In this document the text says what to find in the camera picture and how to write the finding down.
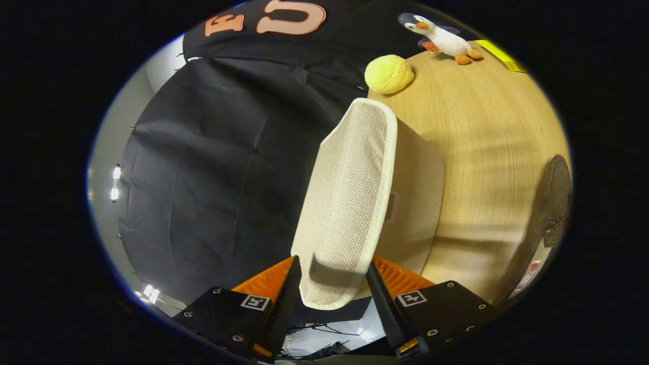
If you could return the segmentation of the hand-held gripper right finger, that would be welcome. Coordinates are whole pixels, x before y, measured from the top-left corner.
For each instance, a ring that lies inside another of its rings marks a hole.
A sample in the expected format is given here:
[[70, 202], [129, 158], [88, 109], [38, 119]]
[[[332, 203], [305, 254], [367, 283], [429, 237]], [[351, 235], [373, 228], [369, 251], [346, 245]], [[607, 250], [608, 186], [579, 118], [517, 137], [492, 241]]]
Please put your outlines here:
[[388, 344], [399, 360], [437, 354], [498, 314], [455, 280], [434, 283], [380, 257], [373, 257], [366, 280]]

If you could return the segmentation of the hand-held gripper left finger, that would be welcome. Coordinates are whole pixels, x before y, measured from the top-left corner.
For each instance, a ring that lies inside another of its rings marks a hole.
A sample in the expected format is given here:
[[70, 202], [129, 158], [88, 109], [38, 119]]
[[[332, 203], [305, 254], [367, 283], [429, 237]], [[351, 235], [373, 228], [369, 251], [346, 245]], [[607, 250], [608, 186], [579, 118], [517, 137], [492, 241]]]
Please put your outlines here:
[[233, 289], [208, 289], [172, 321], [233, 355], [274, 363], [300, 296], [301, 277], [301, 261], [291, 256]]

